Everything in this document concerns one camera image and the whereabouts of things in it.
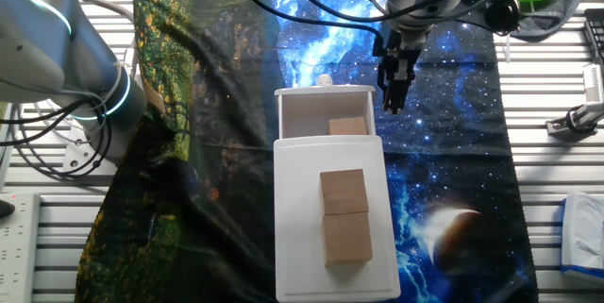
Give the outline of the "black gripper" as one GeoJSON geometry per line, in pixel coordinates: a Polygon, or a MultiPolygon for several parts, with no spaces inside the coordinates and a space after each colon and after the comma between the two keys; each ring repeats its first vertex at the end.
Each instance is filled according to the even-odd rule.
{"type": "Polygon", "coordinates": [[[391,32],[385,45],[386,56],[379,65],[379,87],[383,92],[382,108],[389,114],[403,110],[412,82],[414,65],[424,49],[423,32],[391,32]],[[393,101],[393,82],[397,81],[398,99],[393,101]]]}

